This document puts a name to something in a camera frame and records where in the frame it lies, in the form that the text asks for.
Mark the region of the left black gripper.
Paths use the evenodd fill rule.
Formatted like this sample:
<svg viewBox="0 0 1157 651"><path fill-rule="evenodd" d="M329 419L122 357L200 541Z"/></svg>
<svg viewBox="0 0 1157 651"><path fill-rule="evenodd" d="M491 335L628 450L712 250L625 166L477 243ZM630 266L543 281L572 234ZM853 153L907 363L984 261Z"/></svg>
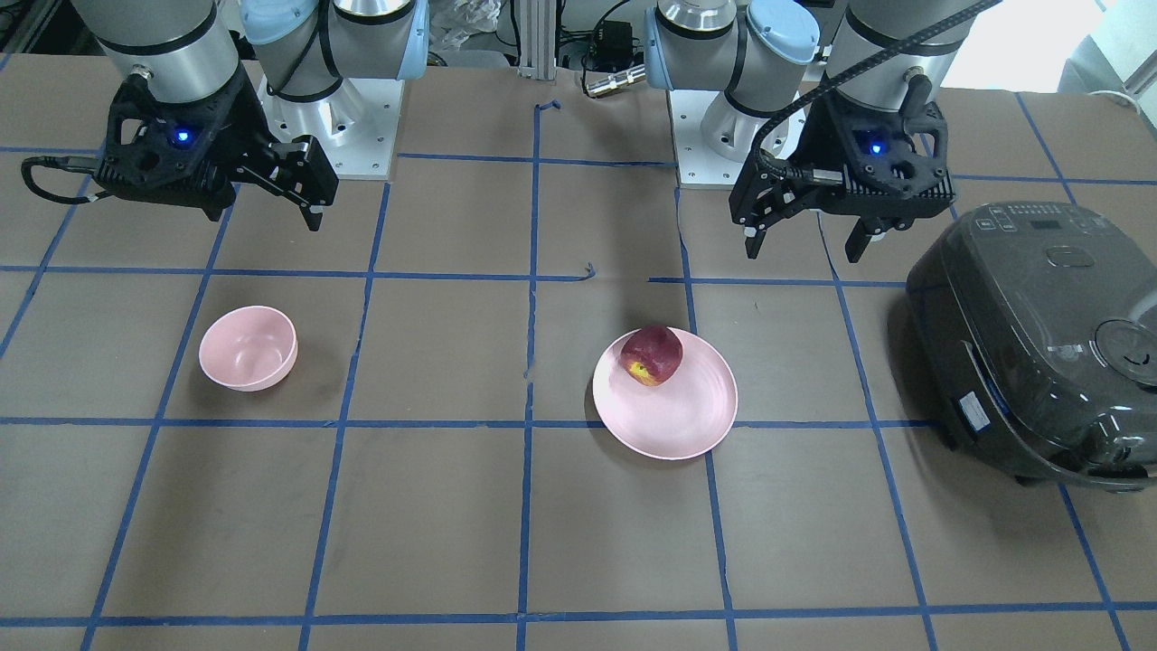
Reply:
<svg viewBox="0 0 1157 651"><path fill-rule="evenodd" d="M856 217L847 262L874 241L933 219L957 199L946 163L946 120L930 86L909 86L896 111L861 106L832 90L811 103L799 141L786 160L747 153L729 193L756 259L771 227L801 210Z"/></svg>

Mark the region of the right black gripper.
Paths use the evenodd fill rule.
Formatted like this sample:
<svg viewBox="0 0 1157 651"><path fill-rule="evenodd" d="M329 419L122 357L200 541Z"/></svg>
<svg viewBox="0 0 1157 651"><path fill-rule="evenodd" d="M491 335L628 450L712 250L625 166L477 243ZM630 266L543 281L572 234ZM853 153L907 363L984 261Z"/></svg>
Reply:
<svg viewBox="0 0 1157 651"><path fill-rule="evenodd" d="M280 143L246 71L202 99L161 102L154 77L133 69L110 104L95 182L112 197L202 210L218 222L248 183L294 204L320 230L339 178L317 136Z"/></svg>

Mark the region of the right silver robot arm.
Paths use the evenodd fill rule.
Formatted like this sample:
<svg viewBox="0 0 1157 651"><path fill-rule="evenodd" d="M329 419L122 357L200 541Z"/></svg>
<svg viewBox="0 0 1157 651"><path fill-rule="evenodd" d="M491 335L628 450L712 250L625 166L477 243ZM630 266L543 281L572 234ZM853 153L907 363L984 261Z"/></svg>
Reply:
<svg viewBox="0 0 1157 651"><path fill-rule="evenodd" d="M263 82L249 77L216 1L78 1L123 75L105 145L73 167L100 197L202 210L218 222L248 183L301 210L310 231L342 175L376 175L392 136L359 81L422 77L426 1L243 1Z"/></svg>

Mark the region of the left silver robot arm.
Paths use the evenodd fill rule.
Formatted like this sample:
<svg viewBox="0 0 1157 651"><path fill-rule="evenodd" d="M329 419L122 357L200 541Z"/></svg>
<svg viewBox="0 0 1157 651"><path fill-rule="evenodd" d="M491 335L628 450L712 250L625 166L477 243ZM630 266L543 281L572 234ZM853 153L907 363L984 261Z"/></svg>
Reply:
<svg viewBox="0 0 1157 651"><path fill-rule="evenodd" d="M848 1L821 81L799 93L821 25L799 1L657 1L644 74L661 90L718 94L708 132L740 163L729 214L749 259L804 210L856 220L843 256L955 204L949 127L936 103L989 1Z"/></svg>

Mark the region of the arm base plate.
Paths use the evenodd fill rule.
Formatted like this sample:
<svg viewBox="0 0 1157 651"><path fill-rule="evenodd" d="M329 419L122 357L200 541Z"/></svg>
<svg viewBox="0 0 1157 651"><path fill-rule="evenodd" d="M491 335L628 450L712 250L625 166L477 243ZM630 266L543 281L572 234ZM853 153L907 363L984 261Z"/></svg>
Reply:
<svg viewBox="0 0 1157 651"><path fill-rule="evenodd" d="M282 99L258 87L268 130L281 143L315 136L340 180L389 182L400 128L401 80L347 79L322 99Z"/></svg>
<svg viewBox="0 0 1157 651"><path fill-rule="evenodd" d="M768 119L744 114L722 91L670 90L668 106L681 188L732 188Z"/></svg>

